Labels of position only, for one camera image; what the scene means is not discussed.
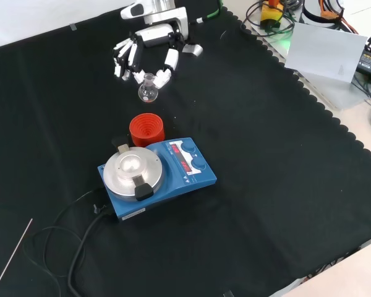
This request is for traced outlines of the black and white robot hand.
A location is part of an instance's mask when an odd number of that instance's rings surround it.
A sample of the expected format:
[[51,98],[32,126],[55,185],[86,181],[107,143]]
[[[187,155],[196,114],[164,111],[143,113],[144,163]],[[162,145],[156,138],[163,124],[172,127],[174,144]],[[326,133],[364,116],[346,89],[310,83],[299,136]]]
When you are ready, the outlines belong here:
[[148,27],[131,33],[113,48],[114,75],[122,80],[133,76],[141,84],[145,77],[140,67],[143,50],[167,44],[164,67],[153,79],[155,87],[160,89],[175,72],[181,53],[200,56],[203,48],[189,40],[186,8],[178,7],[175,1],[135,1],[121,10],[124,20],[140,17]]

